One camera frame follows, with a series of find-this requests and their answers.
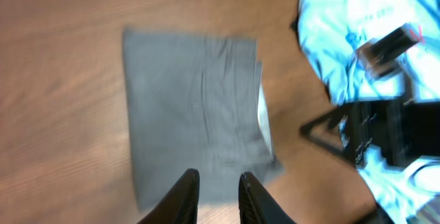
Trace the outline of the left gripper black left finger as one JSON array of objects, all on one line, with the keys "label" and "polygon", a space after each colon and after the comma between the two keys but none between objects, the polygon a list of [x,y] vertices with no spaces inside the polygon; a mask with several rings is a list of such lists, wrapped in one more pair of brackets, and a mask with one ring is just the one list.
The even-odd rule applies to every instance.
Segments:
[{"label": "left gripper black left finger", "polygon": [[188,169],[138,224],[196,224],[199,187],[199,171]]}]

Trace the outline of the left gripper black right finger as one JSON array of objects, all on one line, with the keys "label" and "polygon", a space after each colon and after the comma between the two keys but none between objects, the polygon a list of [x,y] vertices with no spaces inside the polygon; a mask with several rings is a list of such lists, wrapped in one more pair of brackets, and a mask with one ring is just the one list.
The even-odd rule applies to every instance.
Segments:
[{"label": "left gripper black right finger", "polygon": [[241,224],[296,224],[251,172],[239,179],[239,213]]}]

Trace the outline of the grey shorts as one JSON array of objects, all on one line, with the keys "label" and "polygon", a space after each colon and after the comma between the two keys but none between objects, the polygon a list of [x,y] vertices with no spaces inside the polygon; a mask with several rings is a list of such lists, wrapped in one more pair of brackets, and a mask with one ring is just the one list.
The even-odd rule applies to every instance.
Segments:
[{"label": "grey shorts", "polygon": [[208,204],[235,201],[244,172],[262,183],[283,173],[254,39],[127,29],[122,42],[140,210],[157,205],[189,168]]}]

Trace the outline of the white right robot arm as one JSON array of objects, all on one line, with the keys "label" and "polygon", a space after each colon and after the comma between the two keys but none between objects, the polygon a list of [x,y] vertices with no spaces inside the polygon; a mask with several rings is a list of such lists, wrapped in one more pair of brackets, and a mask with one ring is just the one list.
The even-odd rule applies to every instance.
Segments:
[{"label": "white right robot arm", "polygon": [[404,52],[438,41],[405,23],[365,43],[357,58],[372,81],[402,75],[400,96],[355,98],[304,124],[300,133],[358,169],[393,223],[439,222],[439,101],[416,99]]}]

